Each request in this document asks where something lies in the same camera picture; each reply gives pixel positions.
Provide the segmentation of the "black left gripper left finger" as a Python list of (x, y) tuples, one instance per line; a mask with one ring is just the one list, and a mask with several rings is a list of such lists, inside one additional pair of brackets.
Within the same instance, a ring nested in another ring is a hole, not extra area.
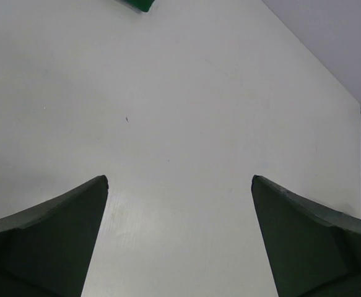
[(80, 296), (107, 198), (101, 175), (0, 218), (0, 296)]

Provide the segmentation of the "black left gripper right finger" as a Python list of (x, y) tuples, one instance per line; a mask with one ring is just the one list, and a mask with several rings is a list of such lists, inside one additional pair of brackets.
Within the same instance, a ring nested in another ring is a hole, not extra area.
[(361, 219), (264, 176), (251, 193), (279, 296), (361, 296)]

